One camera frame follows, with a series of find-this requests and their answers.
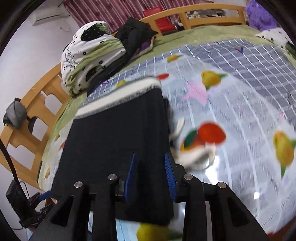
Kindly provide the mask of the white black dotted pillow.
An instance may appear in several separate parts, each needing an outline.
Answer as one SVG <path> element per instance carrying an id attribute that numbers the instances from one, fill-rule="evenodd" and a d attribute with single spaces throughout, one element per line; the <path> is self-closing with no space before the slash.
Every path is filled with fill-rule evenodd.
<path id="1" fill-rule="evenodd" d="M 256 36 L 277 45 L 281 49 L 287 51 L 288 54 L 295 59 L 295 45 L 292 43 L 283 28 L 263 30 L 262 32 L 256 34 Z"/>

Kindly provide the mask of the grey cap on bedpost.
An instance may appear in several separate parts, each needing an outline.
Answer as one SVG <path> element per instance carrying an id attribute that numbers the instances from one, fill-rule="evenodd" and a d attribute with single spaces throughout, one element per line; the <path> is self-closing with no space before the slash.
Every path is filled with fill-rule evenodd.
<path id="1" fill-rule="evenodd" d="M 33 133 L 34 124 L 37 120 L 37 117 L 33 116 L 30 118 L 27 115 L 27 110 L 25 106 L 21 103 L 21 99 L 15 98 L 6 109 L 6 112 L 3 117 L 3 124 L 13 126 L 16 129 L 20 129 L 25 120 L 29 122 L 29 132 Z"/>

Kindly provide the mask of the red chair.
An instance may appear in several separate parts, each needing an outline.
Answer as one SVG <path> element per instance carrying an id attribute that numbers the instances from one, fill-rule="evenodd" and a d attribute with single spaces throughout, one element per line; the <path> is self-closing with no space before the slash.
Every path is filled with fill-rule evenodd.
<path id="1" fill-rule="evenodd" d="M 161 6 L 157 6 L 152 9 L 144 10 L 142 13 L 144 17 L 148 17 L 163 11 Z M 174 24 L 167 17 L 163 17 L 156 20 L 156 25 L 158 26 L 159 30 L 161 31 L 162 35 L 168 35 L 177 31 Z"/>

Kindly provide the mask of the fruit print plastic tablecloth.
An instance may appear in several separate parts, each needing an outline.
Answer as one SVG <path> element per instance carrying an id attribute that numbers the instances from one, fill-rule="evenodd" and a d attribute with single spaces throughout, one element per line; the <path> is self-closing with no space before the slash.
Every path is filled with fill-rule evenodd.
<path id="1" fill-rule="evenodd" d="M 72 98 L 54 125 L 42 157 L 38 184 L 51 189 L 74 115 L 125 81 L 162 76 L 171 127 L 185 121 L 175 148 L 206 121 L 216 122 L 226 140 L 215 159 L 192 171 L 202 181 L 227 183 L 263 229 L 274 234 L 295 217 L 295 162 L 281 167 L 273 136 L 295 142 L 295 65 L 275 45 L 243 39 L 184 45 L 139 63 L 99 85 L 89 97 Z"/>

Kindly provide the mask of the purple plush toy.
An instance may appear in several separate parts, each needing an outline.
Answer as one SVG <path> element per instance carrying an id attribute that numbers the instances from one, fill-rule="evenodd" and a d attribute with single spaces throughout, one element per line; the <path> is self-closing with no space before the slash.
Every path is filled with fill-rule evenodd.
<path id="1" fill-rule="evenodd" d="M 245 8 L 250 27 L 259 30 L 269 30 L 276 28 L 276 19 L 257 1 L 250 0 Z"/>

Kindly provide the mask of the white air conditioner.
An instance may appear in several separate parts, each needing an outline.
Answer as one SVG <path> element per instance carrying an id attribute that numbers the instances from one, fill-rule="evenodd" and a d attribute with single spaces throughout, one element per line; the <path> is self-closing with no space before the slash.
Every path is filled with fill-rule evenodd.
<path id="1" fill-rule="evenodd" d="M 69 16 L 70 14 L 65 9 L 48 7 L 35 10 L 29 16 L 29 21 L 32 26 L 37 26 L 57 19 L 65 19 Z"/>

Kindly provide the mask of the black clothes pile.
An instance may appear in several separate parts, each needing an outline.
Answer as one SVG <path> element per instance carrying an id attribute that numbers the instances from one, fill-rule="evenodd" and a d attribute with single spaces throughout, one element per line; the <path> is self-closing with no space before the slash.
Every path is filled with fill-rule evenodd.
<path id="1" fill-rule="evenodd" d="M 120 27 L 115 34 L 115 37 L 123 44 L 125 54 L 114 61 L 114 63 L 111 63 L 91 80 L 86 92 L 87 96 L 89 96 L 96 87 L 123 69 L 137 49 L 139 49 L 144 42 L 153 38 L 157 34 L 158 32 L 154 31 L 149 24 L 129 17 L 125 24 Z"/>

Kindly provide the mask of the black pants white waistband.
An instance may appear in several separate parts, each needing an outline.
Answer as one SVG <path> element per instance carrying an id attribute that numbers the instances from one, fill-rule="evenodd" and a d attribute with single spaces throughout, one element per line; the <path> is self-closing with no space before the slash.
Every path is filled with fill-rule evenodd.
<path id="1" fill-rule="evenodd" d="M 168 118 L 158 78 L 129 81 L 77 112 L 54 176 L 60 199 L 78 181 L 95 195 L 94 220 L 166 226 L 174 216 Z"/>

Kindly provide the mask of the red striped curtain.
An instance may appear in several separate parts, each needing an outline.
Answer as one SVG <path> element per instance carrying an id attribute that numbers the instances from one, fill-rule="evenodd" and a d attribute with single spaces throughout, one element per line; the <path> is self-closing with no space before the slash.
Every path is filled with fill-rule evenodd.
<path id="1" fill-rule="evenodd" d="M 121 27 L 129 17 L 141 19 L 143 11 L 160 6 L 163 10 L 210 1 L 181 0 L 72 0 L 63 1 L 63 6 L 78 26 L 93 21 L 105 21 L 112 33 Z"/>

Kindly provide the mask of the green bed sheet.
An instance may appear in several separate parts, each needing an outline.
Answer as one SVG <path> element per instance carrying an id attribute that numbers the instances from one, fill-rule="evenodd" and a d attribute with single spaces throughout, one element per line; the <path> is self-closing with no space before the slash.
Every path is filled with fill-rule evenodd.
<path id="1" fill-rule="evenodd" d="M 166 72 L 163 83 L 174 118 L 185 129 L 218 121 L 229 137 L 205 180 L 241 188 L 248 181 L 295 187 L 295 163 L 280 172 L 271 155 L 277 130 L 295 138 L 295 61 L 247 26 L 204 26 L 156 40 L 152 51 L 87 95 L 70 99 L 45 147 L 38 183 L 51 189 L 74 115 L 122 81 Z"/>

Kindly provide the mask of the folded green white quilt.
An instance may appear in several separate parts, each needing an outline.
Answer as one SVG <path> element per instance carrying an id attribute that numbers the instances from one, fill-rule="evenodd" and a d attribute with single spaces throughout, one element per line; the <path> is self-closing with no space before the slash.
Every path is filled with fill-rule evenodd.
<path id="1" fill-rule="evenodd" d="M 62 87 L 69 95 L 86 90 L 91 80 L 126 53 L 104 21 L 83 25 L 61 55 Z"/>

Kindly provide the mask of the wooden bed frame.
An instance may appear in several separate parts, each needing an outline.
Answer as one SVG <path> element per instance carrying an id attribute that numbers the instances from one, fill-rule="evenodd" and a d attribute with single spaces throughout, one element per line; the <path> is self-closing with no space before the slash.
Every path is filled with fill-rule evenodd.
<path id="1" fill-rule="evenodd" d="M 188 11 L 205 10 L 205 9 L 225 9 L 236 11 L 236 16 L 213 17 L 213 18 L 193 18 L 189 19 L 186 15 Z M 194 4 L 189 6 L 181 6 L 174 9 L 168 9 L 151 16 L 141 19 L 151 26 L 157 32 L 156 37 L 161 37 L 162 33 L 157 26 L 156 21 L 160 18 L 171 15 L 178 15 L 186 30 L 194 27 L 206 25 L 230 26 L 244 25 L 246 23 L 245 8 L 234 4 Z M 41 189 L 38 184 L 39 173 L 41 168 L 42 156 L 49 140 L 52 129 L 56 120 L 65 109 L 70 96 L 62 89 L 61 86 L 61 65 L 57 64 L 49 72 L 47 72 L 21 99 L 21 103 L 25 106 L 28 116 L 40 119 L 47 130 L 42 139 L 38 139 L 29 132 L 29 121 L 26 120 L 20 129 L 5 125 L 1 132 L 1 140 L 5 146 L 12 145 L 17 148 L 24 146 L 35 155 L 32 166 L 25 167 L 16 159 L 12 159 L 15 165 L 18 177 L 27 184 Z"/>

